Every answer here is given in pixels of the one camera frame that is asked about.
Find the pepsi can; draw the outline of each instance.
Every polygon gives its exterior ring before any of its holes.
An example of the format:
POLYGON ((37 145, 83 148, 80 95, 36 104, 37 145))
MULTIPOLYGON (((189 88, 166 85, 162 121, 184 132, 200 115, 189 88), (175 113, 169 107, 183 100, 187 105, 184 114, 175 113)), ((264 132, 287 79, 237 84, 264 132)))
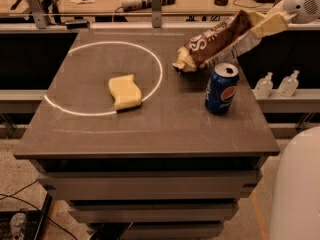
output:
POLYGON ((222 114, 229 110, 238 79, 239 71, 236 66, 229 63, 215 66, 206 89, 205 105, 209 111, 222 114))

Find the bottle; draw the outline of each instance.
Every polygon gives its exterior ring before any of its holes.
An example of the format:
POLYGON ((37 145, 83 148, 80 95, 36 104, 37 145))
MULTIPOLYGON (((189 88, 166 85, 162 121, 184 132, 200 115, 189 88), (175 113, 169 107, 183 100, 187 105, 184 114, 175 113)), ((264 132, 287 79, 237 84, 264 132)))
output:
POLYGON ((298 70, 294 70, 291 76, 286 76, 283 78, 279 88, 278 92, 282 96, 290 97, 293 95, 294 91, 297 89, 299 81, 297 79, 297 76, 299 74, 298 70))
POLYGON ((270 95, 270 92, 273 87, 273 83, 271 81, 272 73, 268 72, 266 77, 261 78, 254 88, 254 94, 257 98, 265 99, 268 98, 270 95))

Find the gray tabletop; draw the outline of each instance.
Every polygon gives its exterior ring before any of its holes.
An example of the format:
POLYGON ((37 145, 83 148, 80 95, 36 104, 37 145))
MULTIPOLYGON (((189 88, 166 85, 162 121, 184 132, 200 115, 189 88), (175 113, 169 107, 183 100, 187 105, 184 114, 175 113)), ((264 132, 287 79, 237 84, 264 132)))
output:
POLYGON ((176 51, 203 29, 80 31, 15 151, 18 159, 277 155, 240 70, 227 114, 207 111, 210 72, 178 74, 176 51), (134 74, 137 109, 115 113, 111 77, 134 74))

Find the yellow sponge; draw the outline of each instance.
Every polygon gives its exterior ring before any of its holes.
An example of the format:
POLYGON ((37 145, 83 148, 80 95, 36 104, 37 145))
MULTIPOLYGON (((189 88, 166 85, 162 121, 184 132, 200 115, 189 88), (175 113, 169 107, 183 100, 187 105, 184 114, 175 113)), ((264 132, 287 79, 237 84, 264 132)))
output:
POLYGON ((115 110, 133 108, 141 105, 141 91, 133 80, 133 75, 115 77, 109 80, 109 89, 115 99, 113 104, 115 110))

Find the floor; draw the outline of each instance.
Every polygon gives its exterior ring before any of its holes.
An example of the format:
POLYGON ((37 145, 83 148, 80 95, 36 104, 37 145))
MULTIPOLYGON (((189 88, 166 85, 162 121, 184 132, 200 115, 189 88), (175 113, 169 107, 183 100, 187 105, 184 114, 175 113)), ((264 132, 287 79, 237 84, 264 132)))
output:
MULTIPOLYGON (((277 142, 283 150, 290 140, 286 134, 277 137, 277 142)), ((19 136, 15 139, 0 139, 0 195, 10 195, 20 188, 34 182, 38 172, 29 161, 16 160, 13 157, 15 147, 19 144, 19 136)), ((235 216, 224 223, 224 229, 214 240, 266 240, 272 201, 272 189, 280 160, 281 153, 276 157, 269 157, 262 167, 263 178, 249 198, 239 201, 239 210, 235 216)), ((42 208, 46 196, 40 184, 35 183, 23 190, 16 197, 32 203, 39 209, 42 208)), ((0 201, 0 211, 18 211, 22 208, 34 209, 21 201, 6 198, 0 201)), ((87 226, 78 224, 69 214, 68 205, 64 201, 54 201, 51 205, 49 217, 60 226, 73 233, 78 240, 87 240, 87 226)), ((72 236, 59 229, 51 222, 46 223, 42 239, 46 240, 71 240, 72 236)))

